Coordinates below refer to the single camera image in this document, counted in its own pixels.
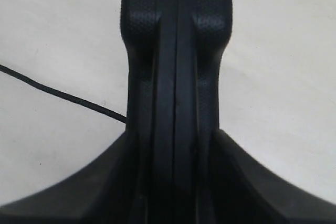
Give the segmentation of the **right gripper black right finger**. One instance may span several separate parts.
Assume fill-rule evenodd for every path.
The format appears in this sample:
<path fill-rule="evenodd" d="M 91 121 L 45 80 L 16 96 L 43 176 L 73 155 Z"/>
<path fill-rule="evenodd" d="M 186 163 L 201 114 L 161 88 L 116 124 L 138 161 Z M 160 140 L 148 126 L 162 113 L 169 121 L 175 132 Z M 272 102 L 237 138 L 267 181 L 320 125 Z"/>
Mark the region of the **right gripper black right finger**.
<path fill-rule="evenodd" d="M 208 183 L 217 223 L 335 223 L 335 204 L 280 178 L 222 130 L 209 143 Z"/>

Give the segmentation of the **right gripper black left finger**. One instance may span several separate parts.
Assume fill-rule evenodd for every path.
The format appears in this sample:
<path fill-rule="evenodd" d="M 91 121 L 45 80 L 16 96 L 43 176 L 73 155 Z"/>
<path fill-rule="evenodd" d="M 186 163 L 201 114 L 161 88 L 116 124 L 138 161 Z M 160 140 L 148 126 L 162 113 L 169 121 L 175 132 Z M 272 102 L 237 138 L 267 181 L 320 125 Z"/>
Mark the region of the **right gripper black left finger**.
<path fill-rule="evenodd" d="M 137 137 L 123 133 L 62 182 L 1 206 L 1 223 L 124 223 L 135 194 L 138 162 Z"/>

